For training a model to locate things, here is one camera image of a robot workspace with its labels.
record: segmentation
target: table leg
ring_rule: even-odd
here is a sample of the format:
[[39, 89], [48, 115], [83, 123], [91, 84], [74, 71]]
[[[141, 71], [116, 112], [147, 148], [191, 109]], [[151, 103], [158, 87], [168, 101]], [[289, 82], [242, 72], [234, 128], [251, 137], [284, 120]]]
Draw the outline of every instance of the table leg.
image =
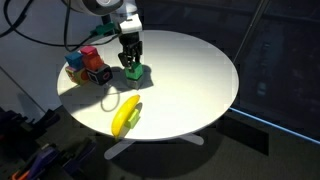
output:
[[203, 143], [204, 143], [204, 140], [201, 136], [197, 136], [194, 134], [183, 135], [183, 136], [180, 136], [179, 138], [183, 139], [185, 141], [189, 141], [189, 142], [194, 143], [199, 146], [203, 145]]
[[125, 150], [129, 146], [131, 146], [131, 144], [133, 144], [134, 142], [135, 141], [125, 140], [125, 139], [120, 141], [120, 142], [118, 142], [116, 145], [112, 146], [110, 149], [108, 149], [104, 153], [104, 158], [107, 159], [107, 160], [110, 160], [110, 159], [114, 158], [116, 155], [121, 153], [123, 150]]

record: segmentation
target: dark floor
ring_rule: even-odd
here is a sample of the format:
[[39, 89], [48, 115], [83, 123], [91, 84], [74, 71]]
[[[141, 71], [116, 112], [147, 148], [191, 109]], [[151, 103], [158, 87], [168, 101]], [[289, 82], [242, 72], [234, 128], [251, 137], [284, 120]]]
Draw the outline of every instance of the dark floor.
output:
[[83, 167], [92, 180], [227, 179], [227, 180], [319, 180], [320, 146], [303, 141], [254, 120], [244, 123], [269, 133], [269, 155], [264, 155], [221, 135], [214, 127], [200, 132], [203, 146], [182, 140], [137, 143], [111, 161], [103, 158], [113, 139], [97, 136], [73, 120], [60, 107], [62, 120], [39, 141], [68, 147], [84, 137], [98, 141], [95, 153]]

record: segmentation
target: white wall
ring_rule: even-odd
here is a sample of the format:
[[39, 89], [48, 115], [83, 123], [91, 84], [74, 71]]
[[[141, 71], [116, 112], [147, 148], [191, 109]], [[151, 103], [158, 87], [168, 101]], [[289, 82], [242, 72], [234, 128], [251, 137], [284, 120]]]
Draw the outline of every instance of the white wall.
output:
[[[26, 3], [27, 0], [12, 0], [9, 14], [13, 22]], [[0, 1], [0, 9], [3, 9], [3, 4], [4, 0]], [[30, 7], [26, 20], [18, 29], [35, 39], [63, 44], [65, 13], [66, 7], [60, 0], [36, 0]], [[72, 12], [69, 42], [79, 43], [101, 22], [100, 17]], [[7, 28], [1, 11], [0, 32]], [[31, 42], [15, 32], [0, 39], [0, 65], [45, 110], [55, 109], [61, 105], [56, 91], [56, 81], [58, 72], [65, 63], [64, 56], [68, 53], [64, 48]], [[22, 108], [22, 102], [19, 101], [19, 94], [22, 92], [2, 72], [0, 80], [0, 106], [6, 106], [19, 113], [34, 115], [38, 113], [37, 108]]]

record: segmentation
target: banana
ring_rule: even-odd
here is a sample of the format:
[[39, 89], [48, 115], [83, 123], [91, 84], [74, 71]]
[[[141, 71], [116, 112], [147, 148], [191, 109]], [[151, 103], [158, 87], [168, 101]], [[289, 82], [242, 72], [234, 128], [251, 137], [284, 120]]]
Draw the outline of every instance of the banana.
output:
[[119, 138], [119, 134], [123, 125], [129, 119], [139, 100], [140, 95], [131, 96], [125, 103], [122, 104], [122, 106], [114, 116], [111, 125], [111, 131], [116, 140]]

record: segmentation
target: table top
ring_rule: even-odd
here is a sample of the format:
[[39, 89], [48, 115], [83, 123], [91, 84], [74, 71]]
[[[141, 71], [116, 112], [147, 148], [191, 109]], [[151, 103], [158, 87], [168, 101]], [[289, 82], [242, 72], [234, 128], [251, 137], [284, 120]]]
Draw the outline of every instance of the table top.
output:
[[[97, 41], [104, 42], [109, 38]], [[66, 110], [83, 125], [110, 135], [120, 106], [139, 94], [140, 119], [124, 136], [130, 140], [164, 140], [196, 132], [222, 116], [239, 88], [237, 71], [218, 48], [186, 34], [148, 30], [140, 32], [144, 81], [130, 89], [118, 59], [119, 40], [97, 46], [114, 78], [103, 86], [78, 86], [61, 69], [57, 91]]]

